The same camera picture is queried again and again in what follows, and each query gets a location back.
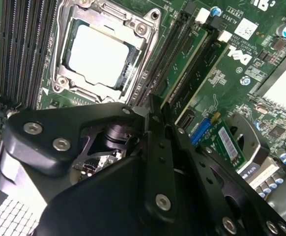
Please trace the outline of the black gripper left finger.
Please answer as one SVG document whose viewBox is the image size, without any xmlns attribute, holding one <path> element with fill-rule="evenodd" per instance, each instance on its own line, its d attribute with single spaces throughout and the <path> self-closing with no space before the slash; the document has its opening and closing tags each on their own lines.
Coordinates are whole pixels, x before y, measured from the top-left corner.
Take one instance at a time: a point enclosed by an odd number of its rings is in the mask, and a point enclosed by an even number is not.
<svg viewBox="0 0 286 236">
<path fill-rule="evenodd" d="M 0 145 L 0 190 L 43 213 L 66 189 L 140 154 L 148 131 L 167 127 L 156 95 L 142 108 L 115 102 L 12 115 Z"/>
</svg>

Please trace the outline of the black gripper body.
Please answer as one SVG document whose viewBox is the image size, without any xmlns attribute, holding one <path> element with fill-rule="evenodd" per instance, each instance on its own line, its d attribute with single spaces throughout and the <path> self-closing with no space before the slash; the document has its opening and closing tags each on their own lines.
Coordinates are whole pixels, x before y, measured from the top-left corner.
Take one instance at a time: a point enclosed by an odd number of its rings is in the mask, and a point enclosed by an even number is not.
<svg viewBox="0 0 286 236">
<path fill-rule="evenodd" d="M 214 236 L 212 172 L 187 134 L 148 131 L 140 154 L 58 194 L 36 236 Z"/>
</svg>

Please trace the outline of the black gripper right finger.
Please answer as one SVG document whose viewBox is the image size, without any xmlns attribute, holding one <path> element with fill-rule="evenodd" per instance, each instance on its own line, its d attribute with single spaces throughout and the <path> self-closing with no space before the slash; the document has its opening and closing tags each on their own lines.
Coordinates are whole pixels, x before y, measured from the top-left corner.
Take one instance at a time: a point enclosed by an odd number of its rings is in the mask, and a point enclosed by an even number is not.
<svg viewBox="0 0 286 236">
<path fill-rule="evenodd" d="M 286 221 L 214 150 L 192 145 L 164 106 L 178 191 L 176 236 L 286 236 Z"/>
</svg>

